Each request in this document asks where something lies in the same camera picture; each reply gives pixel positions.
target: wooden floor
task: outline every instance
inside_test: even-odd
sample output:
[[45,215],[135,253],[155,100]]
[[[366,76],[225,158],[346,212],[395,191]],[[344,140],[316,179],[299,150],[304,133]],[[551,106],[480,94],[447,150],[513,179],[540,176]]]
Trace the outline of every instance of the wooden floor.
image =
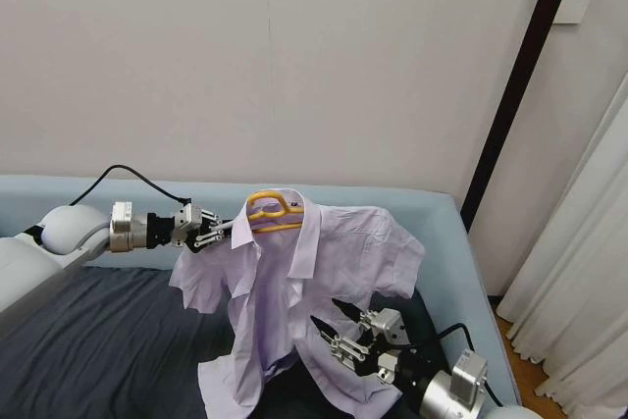
[[546,396],[536,396],[534,389],[540,385],[548,376],[545,374],[541,365],[521,360],[519,355],[514,353],[510,341],[506,338],[506,332],[510,329],[511,324],[499,318],[496,313],[497,325],[501,333],[501,339],[506,347],[508,361],[512,367],[512,373],[519,387],[523,405],[532,409],[544,419],[565,419],[565,416],[558,404],[553,402]]

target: white curtain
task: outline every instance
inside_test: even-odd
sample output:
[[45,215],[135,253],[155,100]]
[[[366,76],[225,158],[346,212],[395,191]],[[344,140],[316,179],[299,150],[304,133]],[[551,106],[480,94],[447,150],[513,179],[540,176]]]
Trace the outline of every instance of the white curtain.
[[628,76],[503,302],[508,338],[544,361],[537,394],[570,418],[628,404]]

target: black metal bracket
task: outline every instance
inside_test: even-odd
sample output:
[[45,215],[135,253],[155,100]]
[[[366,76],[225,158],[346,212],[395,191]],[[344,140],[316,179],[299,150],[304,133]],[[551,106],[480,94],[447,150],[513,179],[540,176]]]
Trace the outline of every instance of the black metal bracket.
[[523,95],[537,65],[543,46],[548,39],[551,24],[562,0],[537,0],[515,59],[503,96],[499,101],[491,130],[482,149],[480,160],[469,185],[460,216],[467,231],[471,229],[475,215],[486,192],[499,153],[508,137],[510,127],[519,110]]

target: plastic hanger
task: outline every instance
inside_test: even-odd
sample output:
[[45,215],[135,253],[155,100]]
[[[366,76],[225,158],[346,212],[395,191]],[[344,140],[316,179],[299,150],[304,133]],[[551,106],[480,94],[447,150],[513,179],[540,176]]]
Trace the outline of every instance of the plastic hanger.
[[[252,193],[251,195],[248,196],[248,198],[246,198],[246,204],[252,205],[255,201],[259,200],[260,198],[275,198],[277,201],[279,201],[280,205],[282,205],[282,209],[279,211],[271,211],[271,212],[260,210],[257,213],[248,215],[248,221],[253,222],[253,221],[258,221],[262,218],[281,218],[282,216],[285,216],[287,214],[305,213],[305,209],[302,207],[289,206],[284,200],[284,197],[278,191],[273,191],[273,190],[263,190],[263,191],[256,191],[255,193]],[[275,226],[267,226],[265,228],[258,228],[256,230],[253,230],[253,232],[256,234],[271,233],[273,231],[292,230],[294,228],[300,228],[301,226],[302,226],[302,223],[290,223],[290,224],[285,224],[285,225],[275,225]]]

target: shirt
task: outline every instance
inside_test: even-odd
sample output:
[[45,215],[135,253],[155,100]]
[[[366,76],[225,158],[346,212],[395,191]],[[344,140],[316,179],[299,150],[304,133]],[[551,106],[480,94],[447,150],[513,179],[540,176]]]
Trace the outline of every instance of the shirt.
[[[182,290],[183,305],[201,313],[216,310],[224,288],[231,294],[232,352],[198,366],[207,415],[246,417],[264,384],[292,365],[296,351],[331,404],[357,418],[381,417],[400,392],[341,365],[310,315],[355,337],[356,325],[332,298],[366,310],[374,291],[410,297],[424,248],[385,209],[317,205],[296,190],[278,191],[288,204],[303,206],[300,229],[254,234],[247,215],[277,211],[279,203],[244,203],[231,243],[197,254],[185,249],[170,280]],[[301,217],[286,215],[272,224],[295,218]]]

